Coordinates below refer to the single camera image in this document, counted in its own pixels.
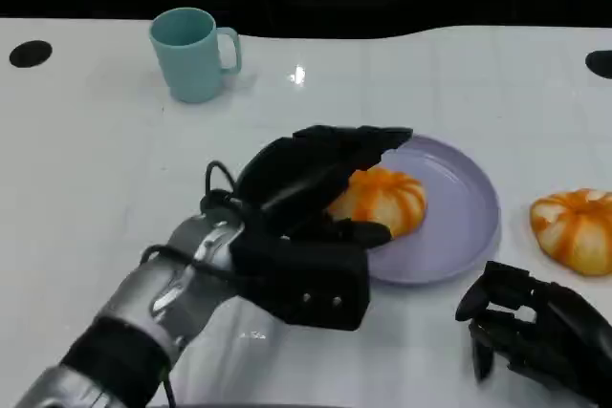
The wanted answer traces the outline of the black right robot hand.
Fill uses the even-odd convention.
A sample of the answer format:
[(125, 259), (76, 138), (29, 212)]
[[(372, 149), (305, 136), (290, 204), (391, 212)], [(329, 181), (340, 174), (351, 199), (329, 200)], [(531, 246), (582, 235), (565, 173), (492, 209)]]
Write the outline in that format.
[(611, 405), (611, 324), (574, 290), (489, 261), (455, 319), (469, 323), (477, 382), (499, 354), (514, 373)]

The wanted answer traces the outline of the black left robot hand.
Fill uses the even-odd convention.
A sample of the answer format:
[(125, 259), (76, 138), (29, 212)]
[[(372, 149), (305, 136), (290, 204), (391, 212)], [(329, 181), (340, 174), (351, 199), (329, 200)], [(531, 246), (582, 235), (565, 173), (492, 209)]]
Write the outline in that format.
[(234, 193), (276, 236), (378, 247), (392, 239), (388, 225), (334, 218), (328, 207), (353, 173), (377, 165), (412, 134), (405, 127), (310, 126), (263, 148), (240, 173)]

